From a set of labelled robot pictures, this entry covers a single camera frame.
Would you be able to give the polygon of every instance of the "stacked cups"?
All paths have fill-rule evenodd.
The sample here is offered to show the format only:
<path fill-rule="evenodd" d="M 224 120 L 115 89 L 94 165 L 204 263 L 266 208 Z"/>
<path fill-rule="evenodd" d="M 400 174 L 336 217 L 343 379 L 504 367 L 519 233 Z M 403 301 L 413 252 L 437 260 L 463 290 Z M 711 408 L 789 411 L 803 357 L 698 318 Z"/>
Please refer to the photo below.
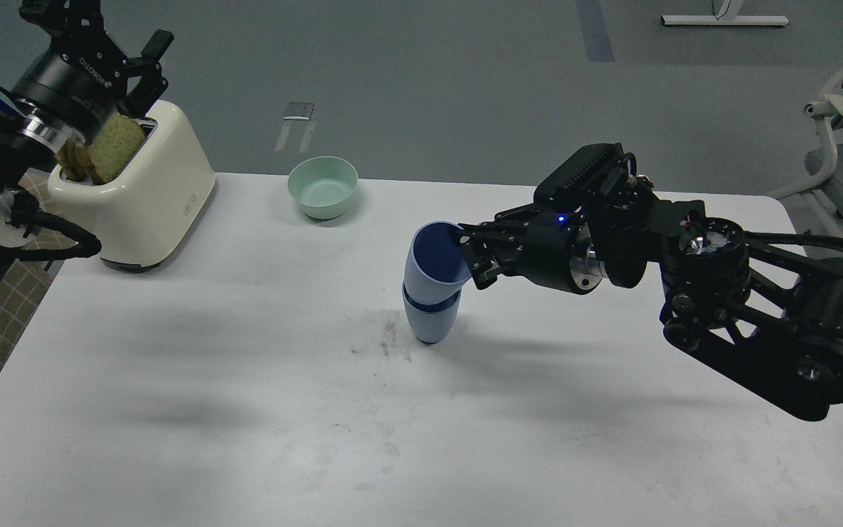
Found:
<path fill-rule="evenodd" d="M 402 303 L 415 337 L 423 343 L 444 340 L 457 318 L 461 286 L 471 278 L 464 255 L 451 241 L 459 227 L 434 221 L 421 227 L 412 238 L 405 259 Z"/>

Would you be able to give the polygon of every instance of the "blue cup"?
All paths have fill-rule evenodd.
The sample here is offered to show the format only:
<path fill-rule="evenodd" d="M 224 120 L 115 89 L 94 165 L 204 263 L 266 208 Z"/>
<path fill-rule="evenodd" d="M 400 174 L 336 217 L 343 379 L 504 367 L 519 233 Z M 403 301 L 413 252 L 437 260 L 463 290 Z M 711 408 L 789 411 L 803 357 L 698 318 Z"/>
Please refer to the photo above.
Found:
<path fill-rule="evenodd" d="M 412 327 L 415 338 L 425 344 L 436 344 L 451 333 L 454 320 L 457 319 L 457 308 L 461 304 L 461 291 L 458 290 L 440 304 L 426 306 L 409 298 L 403 286 L 402 303 L 405 305 L 405 317 L 408 317 L 408 325 Z"/>
<path fill-rule="evenodd" d="M 405 259 L 402 303 L 405 316 L 423 343 L 444 340 L 457 318 L 461 287 L 471 279 L 464 254 L 451 241 L 454 223 L 434 221 L 412 237 Z"/>

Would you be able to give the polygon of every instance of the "table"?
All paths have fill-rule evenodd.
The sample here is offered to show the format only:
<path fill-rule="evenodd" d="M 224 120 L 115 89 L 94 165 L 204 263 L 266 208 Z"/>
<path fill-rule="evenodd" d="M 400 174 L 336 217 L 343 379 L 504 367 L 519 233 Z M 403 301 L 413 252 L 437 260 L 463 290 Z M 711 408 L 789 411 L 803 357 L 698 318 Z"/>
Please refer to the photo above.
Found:
<path fill-rule="evenodd" d="M 670 347 L 655 268 L 468 284 L 447 340 L 415 340 L 413 231 L 531 193 L 361 181 L 318 223 L 284 177 L 220 174 L 167 266 L 68 261 L 0 376 L 0 526 L 843 525 L 843 405 L 796 420 Z M 772 199 L 698 197 L 790 230 Z"/>

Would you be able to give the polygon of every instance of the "bowl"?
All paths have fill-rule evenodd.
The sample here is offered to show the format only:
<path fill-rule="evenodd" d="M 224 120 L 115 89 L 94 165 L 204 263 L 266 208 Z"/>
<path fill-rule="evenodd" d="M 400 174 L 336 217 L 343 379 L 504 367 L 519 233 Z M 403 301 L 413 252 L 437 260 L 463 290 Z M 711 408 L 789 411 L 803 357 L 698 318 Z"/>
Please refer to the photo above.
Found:
<path fill-rule="evenodd" d="M 312 157 L 288 174 L 288 193 L 307 216 L 330 220 L 352 206 L 357 179 L 357 170 L 347 160 Z"/>

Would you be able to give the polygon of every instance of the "floor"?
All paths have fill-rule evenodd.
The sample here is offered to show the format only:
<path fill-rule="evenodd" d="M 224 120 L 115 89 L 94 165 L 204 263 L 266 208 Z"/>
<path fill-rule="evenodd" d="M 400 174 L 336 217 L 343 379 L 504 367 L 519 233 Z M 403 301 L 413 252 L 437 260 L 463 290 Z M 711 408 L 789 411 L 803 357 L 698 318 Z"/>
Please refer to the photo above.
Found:
<path fill-rule="evenodd" d="M 0 0 L 2 86 L 48 42 L 18 4 Z M 741 14 L 790 24 L 659 22 L 708 14 L 709 0 L 102 8 L 130 55 L 155 29 L 174 33 L 164 99 L 184 109 L 218 171 L 288 173 L 335 154 L 364 178 L 536 184 L 583 144 L 622 141 L 657 190 L 762 194 L 806 177 L 817 138 L 802 107 L 843 66 L 843 0 L 745 4 Z M 293 101 L 314 103 L 314 118 L 283 140 Z M 801 200 L 786 206 L 798 230 L 819 229 Z"/>

